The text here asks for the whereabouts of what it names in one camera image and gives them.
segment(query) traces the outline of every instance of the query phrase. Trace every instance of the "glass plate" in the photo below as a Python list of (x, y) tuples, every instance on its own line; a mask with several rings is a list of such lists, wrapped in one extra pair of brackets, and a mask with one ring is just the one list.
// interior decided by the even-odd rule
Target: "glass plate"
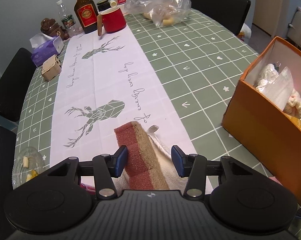
[[(28, 168), (23, 167), (23, 157), (28, 157)], [(41, 154), (34, 147), (27, 147), (19, 153), (19, 157), (14, 161), (12, 169), (12, 187), (16, 189), (26, 182), (27, 173), (35, 170), (38, 174), (44, 171), (44, 162)]]

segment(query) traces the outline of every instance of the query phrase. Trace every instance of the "red sponge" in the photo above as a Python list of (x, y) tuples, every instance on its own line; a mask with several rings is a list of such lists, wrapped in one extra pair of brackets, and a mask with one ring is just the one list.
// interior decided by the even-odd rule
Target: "red sponge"
[(125, 170), (130, 189), (169, 190), (147, 133), (134, 121), (114, 129), (118, 146), (126, 145), (128, 160)]

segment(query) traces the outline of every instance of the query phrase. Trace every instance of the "black chair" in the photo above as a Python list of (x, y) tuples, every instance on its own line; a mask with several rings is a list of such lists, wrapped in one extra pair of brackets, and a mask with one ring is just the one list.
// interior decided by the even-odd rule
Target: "black chair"
[(236, 36), (240, 33), (251, 2), (249, 0), (191, 0), (191, 7), (213, 18)]
[(20, 48), (0, 78), (0, 115), (16, 122), (36, 70), (31, 53)]
[(0, 240), (6, 239), (15, 229), (4, 213), (4, 200), (12, 189), (16, 134), (0, 126)]

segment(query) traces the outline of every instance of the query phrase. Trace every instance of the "purple tissue box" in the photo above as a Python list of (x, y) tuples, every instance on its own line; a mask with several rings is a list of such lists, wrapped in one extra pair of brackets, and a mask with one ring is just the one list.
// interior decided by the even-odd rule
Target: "purple tissue box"
[(64, 47), (64, 43), (60, 36), (53, 40), (46, 41), (36, 49), (34, 49), (31, 59), (37, 67), (41, 66), (47, 59), (53, 55), (59, 55)]

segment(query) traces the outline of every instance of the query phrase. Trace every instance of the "orange box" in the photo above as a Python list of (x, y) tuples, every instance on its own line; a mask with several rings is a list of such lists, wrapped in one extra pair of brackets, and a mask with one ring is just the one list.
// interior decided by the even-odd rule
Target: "orange box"
[(289, 67), (301, 96), (301, 51), (275, 37), (245, 70), (227, 107), (222, 126), (296, 196), (301, 205), (301, 130), (253, 84), (260, 70)]

